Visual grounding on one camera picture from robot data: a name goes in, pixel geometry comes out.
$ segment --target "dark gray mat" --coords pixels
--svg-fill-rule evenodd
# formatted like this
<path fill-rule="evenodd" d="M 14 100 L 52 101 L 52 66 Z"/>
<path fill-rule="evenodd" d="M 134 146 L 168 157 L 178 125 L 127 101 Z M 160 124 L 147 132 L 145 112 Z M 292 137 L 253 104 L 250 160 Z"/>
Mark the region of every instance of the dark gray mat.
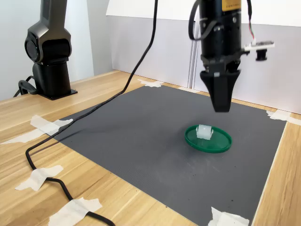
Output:
<path fill-rule="evenodd" d="M 209 154 L 190 147 L 184 133 L 197 124 L 228 132 L 231 149 Z M 252 221 L 284 127 L 285 121 L 271 120 L 264 110 L 232 103 L 229 113 L 215 113 L 209 97 L 142 87 L 56 139 L 206 226 L 211 207 Z"/>

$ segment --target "wooden tabletop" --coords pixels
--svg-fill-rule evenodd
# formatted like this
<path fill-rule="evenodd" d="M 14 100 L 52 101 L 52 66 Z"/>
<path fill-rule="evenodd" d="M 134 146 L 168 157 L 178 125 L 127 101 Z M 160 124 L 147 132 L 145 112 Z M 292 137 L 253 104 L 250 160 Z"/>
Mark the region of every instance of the wooden tabletop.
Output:
<path fill-rule="evenodd" d="M 78 94 L 56 101 L 38 95 L 24 95 L 1 101 L 0 143 L 33 130 L 30 121 L 34 115 L 55 121 L 110 98 L 123 89 L 128 77 L 128 73 L 114 71 L 73 82 L 71 87 Z M 127 92 L 143 86 L 137 79 L 154 81 L 134 76 Z M 167 83 L 163 85 L 179 88 Z M 276 111 L 243 101 L 232 101 Z M 298 114 L 291 116 L 301 119 Z M 285 126 L 253 225 L 301 225 L 300 128 L 288 122 Z M 25 144 L 0 145 L 0 225 L 47 225 L 49 217 L 68 202 L 60 185 L 53 182 L 45 182 L 38 192 L 30 188 L 15 190 L 32 172 L 25 157 L 26 149 L 46 137 L 47 135 L 43 135 Z M 96 213 L 109 218 L 117 226 L 194 225 L 164 204 L 54 139 L 31 151 L 31 156 L 37 168 L 63 166 L 63 171 L 56 178 L 66 184 L 71 195 L 74 198 L 98 198 L 103 207 Z M 103 224 L 85 217 L 78 225 Z"/>

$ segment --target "green lid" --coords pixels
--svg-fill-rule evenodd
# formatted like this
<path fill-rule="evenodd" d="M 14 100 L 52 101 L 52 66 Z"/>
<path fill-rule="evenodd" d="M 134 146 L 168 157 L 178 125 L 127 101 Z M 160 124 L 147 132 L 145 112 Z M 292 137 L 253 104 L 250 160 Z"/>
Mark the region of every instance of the green lid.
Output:
<path fill-rule="evenodd" d="M 220 128 L 212 126 L 213 134 L 210 140 L 197 138 L 196 128 L 198 125 L 189 127 L 185 132 L 186 142 L 203 152 L 207 153 L 221 153 L 229 150 L 232 145 L 232 138 L 228 133 Z"/>

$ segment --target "white tape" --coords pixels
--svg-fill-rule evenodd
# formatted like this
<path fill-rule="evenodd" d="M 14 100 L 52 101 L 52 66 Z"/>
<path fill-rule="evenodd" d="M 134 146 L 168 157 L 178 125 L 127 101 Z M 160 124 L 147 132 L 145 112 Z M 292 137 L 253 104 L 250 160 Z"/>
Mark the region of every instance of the white tape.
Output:
<path fill-rule="evenodd" d="M 141 84 L 145 84 L 145 86 L 149 86 L 149 87 L 161 87 L 161 85 L 164 83 L 162 81 L 154 81 L 154 82 L 149 82 L 149 81 L 144 81 L 141 79 L 138 79 Z"/>
<path fill-rule="evenodd" d="M 37 192 L 45 182 L 46 178 L 52 178 L 59 174 L 62 170 L 63 167 L 60 165 L 51 168 L 35 169 L 34 171 L 32 171 L 30 177 L 15 189 L 24 190 L 31 187 L 34 191 Z"/>
<path fill-rule="evenodd" d="M 213 134 L 213 129 L 211 126 L 199 125 L 196 128 L 197 138 L 210 140 Z"/>
<path fill-rule="evenodd" d="M 41 118 L 40 116 L 35 115 L 32 117 L 30 124 L 32 126 L 34 126 L 36 129 L 34 129 L 33 131 L 31 131 L 29 133 L 22 134 L 11 140 L 1 143 L 0 145 L 17 143 L 17 142 L 27 143 L 28 141 L 34 140 L 34 139 L 42 136 L 45 133 L 47 133 L 48 135 L 51 136 L 51 135 L 55 134 L 60 129 L 60 127 L 65 126 L 72 121 L 73 121 L 73 119 L 65 120 L 65 121 L 56 120 L 54 122 L 49 122 L 49 121 Z"/>
<path fill-rule="evenodd" d="M 220 212 L 211 207 L 213 219 L 208 226 L 248 226 L 249 220 L 244 219 L 239 215 L 234 215 L 226 212 Z"/>
<path fill-rule="evenodd" d="M 18 137 L 15 137 L 11 140 L 8 140 L 6 142 L 1 143 L 0 145 L 5 145 L 5 144 L 11 144 L 11 143 L 17 143 L 17 142 L 21 142 L 21 143 L 27 143 L 28 141 L 34 140 L 40 136 L 42 136 L 43 134 L 45 134 L 44 132 L 42 132 L 39 129 L 35 129 L 29 133 L 25 133 L 23 135 L 20 135 Z"/>
<path fill-rule="evenodd" d="M 95 212 L 101 207 L 102 205 L 99 203 L 98 199 L 73 199 L 49 218 L 48 226 L 75 225 L 80 222 L 89 211 Z"/>
<path fill-rule="evenodd" d="M 190 92 L 190 93 L 198 93 L 199 91 L 198 90 L 195 90 L 195 89 L 189 89 L 189 88 L 185 88 L 185 87 L 179 87 L 180 90 L 184 90 L 184 91 L 187 91 L 187 92 Z"/>
<path fill-rule="evenodd" d="M 268 116 L 271 119 L 288 121 L 290 123 L 293 123 L 293 124 L 301 126 L 301 120 L 295 119 L 295 118 L 291 117 L 290 116 L 291 115 L 290 112 L 286 112 L 286 111 L 282 111 L 282 110 L 277 110 L 276 112 L 267 111 L 267 113 L 268 113 Z"/>

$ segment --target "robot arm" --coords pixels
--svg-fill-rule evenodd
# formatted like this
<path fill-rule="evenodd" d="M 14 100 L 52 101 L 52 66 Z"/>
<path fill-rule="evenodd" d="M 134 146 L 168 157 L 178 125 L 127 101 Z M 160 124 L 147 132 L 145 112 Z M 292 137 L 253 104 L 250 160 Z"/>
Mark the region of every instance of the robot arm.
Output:
<path fill-rule="evenodd" d="M 210 93 L 216 112 L 230 110 L 232 91 L 240 74 L 240 57 L 256 50 L 256 60 L 266 60 L 267 48 L 274 47 L 271 41 L 256 43 L 251 25 L 251 0 L 247 3 L 253 42 L 244 48 L 241 48 L 241 0 L 197 0 L 190 14 L 189 37 L 201 41 L 201 60 L 205 71 L 200 73 L 200 77 Z M 196 39 L 193 27 L 198 7 L 202 35 Z"/>
<path fill-rule="evenodd" d="M 67 0 L 41 0 L 40 21 L 28 29 L 27 56 L 34 62 L 32 72 L 36 91 L 29 83 L 20 90 L 55 100 L 77 93 L 70 88 L 67 61 L 71 55 L 71 35 L 64 28 Z"/>

